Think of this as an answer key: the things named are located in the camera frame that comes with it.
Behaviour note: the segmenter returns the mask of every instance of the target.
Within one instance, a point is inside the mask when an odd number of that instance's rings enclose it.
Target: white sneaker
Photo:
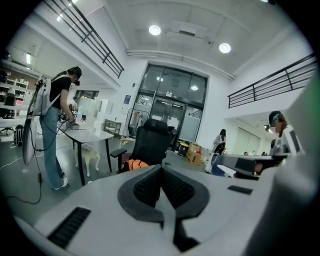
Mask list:
[[[58,187],[58,188],[54,188],[54,190],[61,189],[61,188],[65,187],[67,184],[68,184],[68,178],[63,178],[63,184],[62,184],[62,186],[61,186],[61,187]]]

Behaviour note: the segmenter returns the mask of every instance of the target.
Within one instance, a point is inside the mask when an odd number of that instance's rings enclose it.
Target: glass door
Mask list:
[[[172,134],[172,140],[169,145],[170,150],[174,150],[176,147],[185,107],[186,104],[171,99],[154,98],[149,118],[163,121],[168,125],[168,132]]]

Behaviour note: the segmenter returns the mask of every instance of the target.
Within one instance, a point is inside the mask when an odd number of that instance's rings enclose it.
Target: chair armrest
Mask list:
[[[112,156],[113,158],[117,158],[117,157],[123,155],[123,154],[126,153],[126,152],[127,152],[126,149],[124,149],[124,148],[119,148],[119,149],[111,152],[110,156]]]

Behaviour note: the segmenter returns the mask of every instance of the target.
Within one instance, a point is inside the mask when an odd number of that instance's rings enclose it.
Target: sign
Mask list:
[[[124,98],[124,104],[129,104],[130,102],[130,99],[131,99],[131,95],[126,95],[125,98]]]

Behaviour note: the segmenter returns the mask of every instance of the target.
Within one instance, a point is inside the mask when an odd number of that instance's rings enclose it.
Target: orange bag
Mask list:
[[[126,161],[126,163],[128,164],[129,171],[137,170],[137,169],[149,166],[145,162],[142,162],[141,160],[130,159],[130,160]]]

